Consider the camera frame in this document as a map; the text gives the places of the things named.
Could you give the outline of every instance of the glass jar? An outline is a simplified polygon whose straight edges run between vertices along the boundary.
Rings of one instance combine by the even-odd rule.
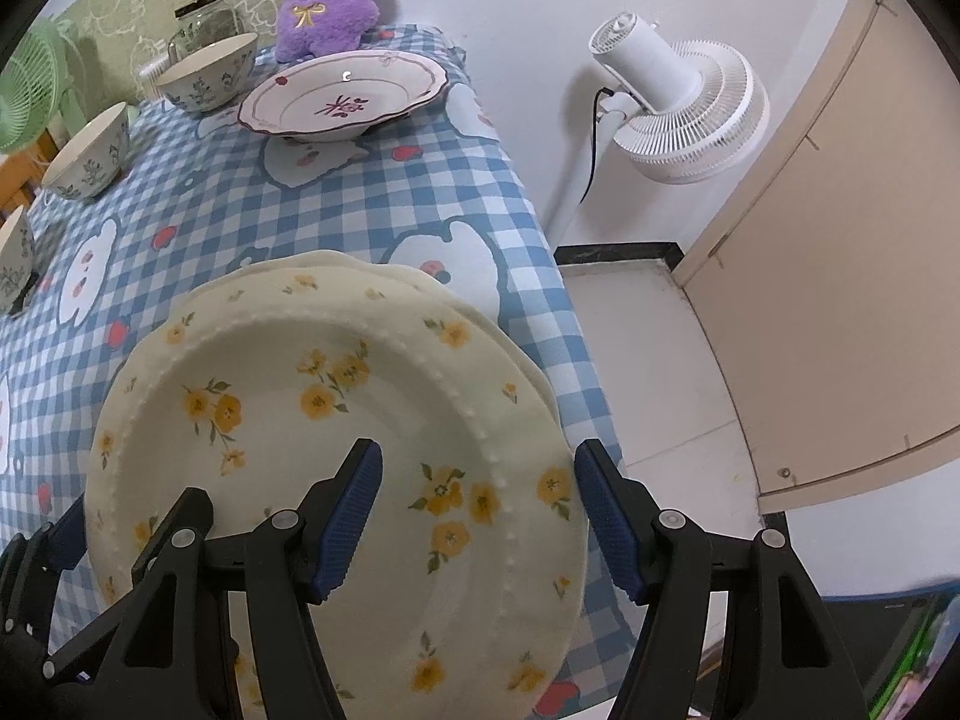
[[[243,20],[226,0],[196,0],[176,9],[174,15],[179,30],[167,46],[173,64],[244,31]]]

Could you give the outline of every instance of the door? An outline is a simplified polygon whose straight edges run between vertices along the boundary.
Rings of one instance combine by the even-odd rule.
[[[911,450],[960,424],[960,86],[906,2],[885,4],[808,138],[686,285],[761,505],[838,479],[796,500],[858,493],[878,464],[927,470]]]

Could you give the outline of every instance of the floor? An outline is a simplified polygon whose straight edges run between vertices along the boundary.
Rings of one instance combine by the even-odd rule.
[[[727,386],[685,294],[660,262],[566,266],[563,280],[613,412],[627,474],[712,533],[753,538],[757,479]],[[622,598],[634,625],[642,613]],[[714,593],[709,645],[723,637]],[[576,715],[604,720],[613,702]]]

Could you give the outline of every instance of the pink floral plate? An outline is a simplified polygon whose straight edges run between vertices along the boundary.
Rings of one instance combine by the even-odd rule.
[[[440,95],[448,78],[418,53],[366,49],[312,59],[281,71],[240,106],[253,132],[309,142],[347,141]]]
[[[568,445],[510,355],[450,305],[354,268],[273,269],[204,290],[107,396],[85,506],[104,598],[185,487],[211,537],[328,478],[357,437],[384,480],[347,581],[312,610],[350,720],[522,720],[580,618],[587,519]],[[264,717],[232,597],[247,718]]]

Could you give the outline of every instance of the screw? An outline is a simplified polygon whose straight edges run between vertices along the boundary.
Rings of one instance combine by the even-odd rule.
[[[685,526],[686,517],[680,514],[680,512],[675,512],[674,509],[665,509],[659,516],[659,522],[661,522],[664,528],[669,528],[671,531],[679,531],[680,528]]]
[[[175,547],[182,549],[190,546],[190,544],[192,544],[196,538],[197,536],[193,531],[191,531],[189,528],[183,528],[181,531],[176,531],[176,533],[174,533],[174,538],[170,539],[170,543]]]
[[[285,509],[282,512],[277,512],[270,519],[270,523],[272,526],[277,528],[278,531],[288,531],[298,522],[299,517],[292,509]]]
[[[773,549],[779,549],[786,546],[786,538],[784,534],[780,531],[775,531],[773,528],[767,528],[763,533],[760,534],[760,540],[763,541],[768,547]]]

